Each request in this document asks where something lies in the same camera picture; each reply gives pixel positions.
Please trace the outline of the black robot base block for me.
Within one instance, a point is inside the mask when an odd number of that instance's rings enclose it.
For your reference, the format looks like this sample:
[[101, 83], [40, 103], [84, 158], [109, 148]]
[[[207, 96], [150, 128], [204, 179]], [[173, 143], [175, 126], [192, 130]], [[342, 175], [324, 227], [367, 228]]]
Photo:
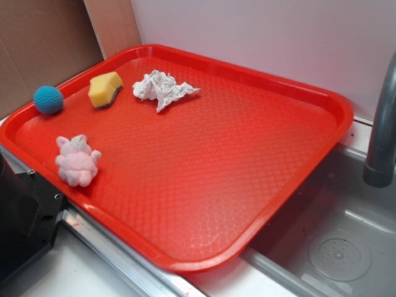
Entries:
[[54, 246], [67, 200], [39, 173], [15, 173], [1, 157], [1, 284]]

